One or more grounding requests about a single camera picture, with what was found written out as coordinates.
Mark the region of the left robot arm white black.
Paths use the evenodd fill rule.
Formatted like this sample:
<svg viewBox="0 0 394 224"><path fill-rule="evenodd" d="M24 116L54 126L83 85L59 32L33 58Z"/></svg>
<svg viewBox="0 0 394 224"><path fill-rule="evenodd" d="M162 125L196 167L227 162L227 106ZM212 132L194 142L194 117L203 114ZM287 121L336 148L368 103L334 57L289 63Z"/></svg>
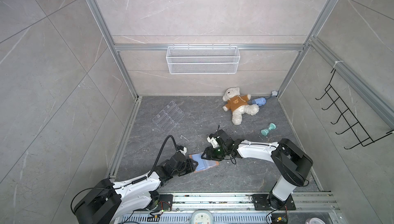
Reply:
<svg viewBox="0 0 394 224"><path fill-rule="evenodd" d="M192 173L198 165L179 150L169 160L155 164L151 171L139 177L114 183L108 178L100 181L71 208L72 213L80 224L108 224L132 211L155 210L161 197L158 189L174 174Z"/></svg>

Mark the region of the clear acrylic tiered holder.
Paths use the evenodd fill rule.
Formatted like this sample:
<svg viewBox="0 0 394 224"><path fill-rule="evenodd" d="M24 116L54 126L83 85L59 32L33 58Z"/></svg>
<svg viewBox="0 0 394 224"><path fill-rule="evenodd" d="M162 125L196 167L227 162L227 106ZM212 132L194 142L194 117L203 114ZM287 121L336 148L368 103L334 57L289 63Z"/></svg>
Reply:
<svg viewBox="0 0 394 224"><path fill-rule="evenodd" d="M184 115L181 108L174 101L171 101L152 119L152 121L162 132L169 135Z"/></svg>

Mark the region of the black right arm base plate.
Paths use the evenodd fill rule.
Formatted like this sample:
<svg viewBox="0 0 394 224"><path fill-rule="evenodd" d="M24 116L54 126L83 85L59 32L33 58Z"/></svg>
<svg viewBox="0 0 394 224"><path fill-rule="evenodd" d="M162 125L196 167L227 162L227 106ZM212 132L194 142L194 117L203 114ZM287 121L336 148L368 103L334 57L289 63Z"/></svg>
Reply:
<svg viewBox="0 0 394 224"><path fill-rule="evenodd" d="M296 210L292 195L286 201L281 201L271 194L253 194L251 200L256 211Z"/></svg>

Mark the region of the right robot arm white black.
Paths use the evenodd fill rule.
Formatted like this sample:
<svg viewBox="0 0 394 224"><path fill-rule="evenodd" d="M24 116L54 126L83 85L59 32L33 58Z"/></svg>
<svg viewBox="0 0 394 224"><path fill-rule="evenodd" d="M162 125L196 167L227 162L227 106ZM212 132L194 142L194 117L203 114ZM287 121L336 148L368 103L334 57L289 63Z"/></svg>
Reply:
<svg viewBox="0 0 394 224"><path fill-rule="evenodd" d="M283 138L279 142L263 143L248 140L233 140L223 130L210 134L202 158L222 161L227 156L235 158L255 158L273 162L281 177L270 191L267 201L272 208L285 205L294 189L303 187L313 166L313 160L291 140Z"/></svg>

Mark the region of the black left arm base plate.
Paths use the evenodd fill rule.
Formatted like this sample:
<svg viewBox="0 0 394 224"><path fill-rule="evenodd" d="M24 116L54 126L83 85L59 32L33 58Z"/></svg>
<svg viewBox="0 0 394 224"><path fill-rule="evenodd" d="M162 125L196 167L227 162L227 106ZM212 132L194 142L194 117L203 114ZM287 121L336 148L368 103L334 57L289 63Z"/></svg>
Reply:
<svg viewBox="0 0 394 224"><path fill-rule="evenodd" d="M171 211L172 210L173 195L172 194L161 194L153 198L151 203L145 210L153 213L160 211Z"/></svg>

